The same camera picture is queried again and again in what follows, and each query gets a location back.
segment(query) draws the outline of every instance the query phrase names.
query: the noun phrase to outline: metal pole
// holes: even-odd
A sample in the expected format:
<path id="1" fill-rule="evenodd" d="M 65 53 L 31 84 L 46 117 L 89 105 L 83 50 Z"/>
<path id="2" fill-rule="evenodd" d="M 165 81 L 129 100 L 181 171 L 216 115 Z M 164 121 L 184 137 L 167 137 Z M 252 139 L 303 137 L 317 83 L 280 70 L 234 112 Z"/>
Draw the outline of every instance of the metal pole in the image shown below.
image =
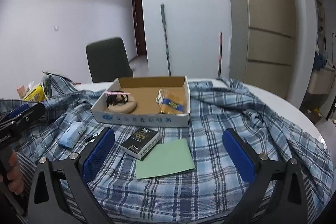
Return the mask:
<path id="1" fill-rule="evenodd" d="M 331 62 L 334 64 L 334 35 L 335 33 L 333 32 L 333 44 L 331 46 Z"/>
<path id="2" fill-rule="evenodd" d="M 222 44 L 223 44 L 222 32 L 220 32 L 219 33 L 218 79 L 221 77 L 221 73 L 222 73 Z"/>
<path id="3" fill-rule="evenodd" d="M 162 17 L 162 25 L 163 25 L 163 31 L 165 33 L 165 42 L 166 42 L 166 54 L 167 54 L 167 63 L 168 63 L 168 72 L 169 76 L 171 76 L 170 71 L 170 61 L 169 61 L 169 49 L 168 49 L 168 40 L 167 40 L 167 29 L 166 29 L 166 15 L 165 15 L 165 5 L 161 4 L 161 17 Z"/>

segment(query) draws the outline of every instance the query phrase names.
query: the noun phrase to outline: blue packet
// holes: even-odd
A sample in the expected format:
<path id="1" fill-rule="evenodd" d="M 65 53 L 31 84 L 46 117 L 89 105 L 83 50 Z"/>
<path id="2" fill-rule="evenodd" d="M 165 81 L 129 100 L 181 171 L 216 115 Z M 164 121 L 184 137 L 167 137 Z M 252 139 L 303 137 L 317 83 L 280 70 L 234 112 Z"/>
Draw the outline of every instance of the blue packet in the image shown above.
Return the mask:
<path id="1" fill-rule="evenodd" d="M 85 129 L 86 128 L 84 123 L 73 122 L 59 139 L 60 145 L 68 148 L 73 148 L 78 142 L 79 138 L 83 135 Z"/>

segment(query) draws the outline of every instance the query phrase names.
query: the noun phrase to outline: finger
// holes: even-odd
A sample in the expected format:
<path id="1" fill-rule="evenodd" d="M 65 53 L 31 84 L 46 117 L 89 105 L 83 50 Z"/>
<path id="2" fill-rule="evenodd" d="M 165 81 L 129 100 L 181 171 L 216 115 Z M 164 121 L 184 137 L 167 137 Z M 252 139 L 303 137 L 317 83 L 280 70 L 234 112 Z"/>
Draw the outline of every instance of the finger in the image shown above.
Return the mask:
<path id="1" fill-rule="evenodd" d="M 20 166 L 16 165 L 9 170 L 9 172 L 7 173 L 7 178 L 9 180 L 16 180 L 20 177 L 20 175 L 22 175 L 20 171 Z"/>
<path id="2" fill-rule="evenodd" d="M 11 190 L 12 192 L 15 192 L 21 187 L 21 184 L 23 182 L 22 177 L 19 177 L 16 180 L 13 180 L 10 184 L 8 184 L 8 189 Z"/>
<path id="3" fill-rule="evenodd" d="M 19 164 L 19 158 L 17 157 L 17 153 L 13 151 L 11 157 L 9 158 L 9 165 L 10 166 L 15 166 Z"/>
<path id="4" fill-rule="evenodd" d="M 16 191 L 14 191 L 14 193 L 16 194 L 16 195 L 19 195 L 19 194 L 21 194 L 21 193 L 23 193 L 23 190 L 25 189 L 25 184 L 24 184 L 24 182 L 23 182 L 23 180 L 21 181 L 21 185 L 17 188 L 17 190 Z"/>

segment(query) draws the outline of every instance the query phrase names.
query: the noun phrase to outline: yellow package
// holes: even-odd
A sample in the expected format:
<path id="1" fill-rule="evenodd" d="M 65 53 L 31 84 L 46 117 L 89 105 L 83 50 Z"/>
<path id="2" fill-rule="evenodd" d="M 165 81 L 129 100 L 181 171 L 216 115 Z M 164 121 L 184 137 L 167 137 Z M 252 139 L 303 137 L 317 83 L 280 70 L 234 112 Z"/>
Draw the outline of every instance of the yellow package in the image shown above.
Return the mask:
<path id="1" fill-rule="evenodd" d="M 44 90 L 41 85 L 38 85 L 36 88 L 32 90 L 26 97 L 23 98 L 24 101 L 33 101 L 33 102 L 40 102 L 45 100 L 46 97 L 44 95 Z"/>
<path id="2" fill-rule="evenodd" d="M 182 114 L 184 110 L 184 101 L 175 94 L 165 91 L 162 100 L 160 113 L 164 114 Z"/>

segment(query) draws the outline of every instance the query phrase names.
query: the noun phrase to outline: wooden door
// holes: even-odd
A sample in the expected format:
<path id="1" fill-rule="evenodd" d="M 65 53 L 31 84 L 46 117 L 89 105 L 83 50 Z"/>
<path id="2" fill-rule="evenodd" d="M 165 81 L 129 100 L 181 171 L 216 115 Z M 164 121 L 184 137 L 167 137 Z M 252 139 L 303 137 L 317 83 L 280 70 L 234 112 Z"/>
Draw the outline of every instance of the wooden door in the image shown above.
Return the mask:
<path id="1" fill-rule="evenodd" d="M 142 0 L 132 0 L 135 42 L 138 56 L 147 55 Z"/>

